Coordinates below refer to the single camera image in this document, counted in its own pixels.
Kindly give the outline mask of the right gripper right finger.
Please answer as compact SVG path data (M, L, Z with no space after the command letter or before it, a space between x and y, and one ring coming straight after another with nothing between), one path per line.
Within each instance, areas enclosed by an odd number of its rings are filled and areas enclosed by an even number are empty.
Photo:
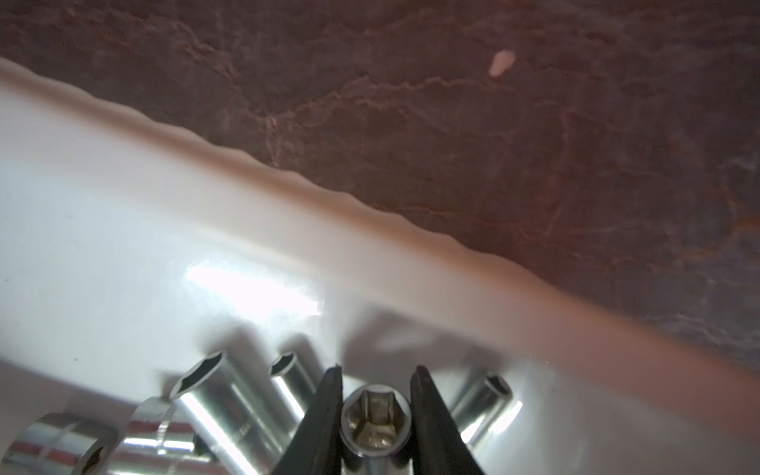
M410 390L416 447L412 456L414 473L483 475L425 366L416 368Z

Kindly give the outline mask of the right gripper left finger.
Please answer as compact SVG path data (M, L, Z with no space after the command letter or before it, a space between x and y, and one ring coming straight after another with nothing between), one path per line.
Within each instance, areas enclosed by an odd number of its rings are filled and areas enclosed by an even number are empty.
M333 366L322 377L314 402L300 423L273 475L339 475L342 473L340 419L344 407L342 368Z

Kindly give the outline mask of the white plastic storage box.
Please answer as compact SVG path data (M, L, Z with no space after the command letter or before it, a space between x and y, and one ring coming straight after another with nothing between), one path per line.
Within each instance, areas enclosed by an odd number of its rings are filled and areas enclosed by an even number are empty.
M237 150L1 63L1 459L67 413L124 439L225 350L296 352L344 400L425 366L450 410L500 374L524 403L467 448L484 474L755 474L759 380L573 298L516 263Z

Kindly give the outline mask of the large wide chrome socket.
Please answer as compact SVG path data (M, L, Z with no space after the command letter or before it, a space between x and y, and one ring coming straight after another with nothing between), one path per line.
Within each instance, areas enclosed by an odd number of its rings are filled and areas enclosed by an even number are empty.
M50 413L24 429L1 459L3 474L97 474L118 431L67 413Z

